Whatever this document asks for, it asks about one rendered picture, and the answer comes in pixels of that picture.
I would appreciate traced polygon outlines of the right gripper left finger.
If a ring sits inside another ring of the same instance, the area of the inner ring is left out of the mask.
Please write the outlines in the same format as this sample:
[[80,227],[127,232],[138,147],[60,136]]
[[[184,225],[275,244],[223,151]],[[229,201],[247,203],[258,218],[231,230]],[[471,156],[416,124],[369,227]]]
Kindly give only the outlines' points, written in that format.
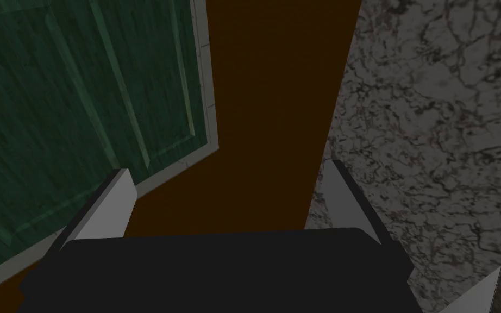
[[136,200],[130,171],[112,170],[60,232],[50,251],[58,252],[72,240],[123,237]]

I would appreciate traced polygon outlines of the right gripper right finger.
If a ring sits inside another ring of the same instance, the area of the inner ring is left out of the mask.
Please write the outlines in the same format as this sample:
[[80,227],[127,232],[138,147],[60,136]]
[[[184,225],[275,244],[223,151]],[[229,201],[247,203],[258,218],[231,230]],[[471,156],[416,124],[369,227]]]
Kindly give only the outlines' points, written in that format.
[[381,245],[392,241],[389,231],[342,161],[330,159],[323,163],[321,194],[335,228],[359,228]]

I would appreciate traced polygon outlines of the green panelled door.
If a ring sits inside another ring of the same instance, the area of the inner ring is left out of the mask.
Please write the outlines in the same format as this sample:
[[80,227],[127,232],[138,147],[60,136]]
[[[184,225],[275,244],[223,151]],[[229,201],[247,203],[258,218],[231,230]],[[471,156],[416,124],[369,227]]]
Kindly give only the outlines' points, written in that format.
[[206,142],[190,0],[0,0],[0,264]]

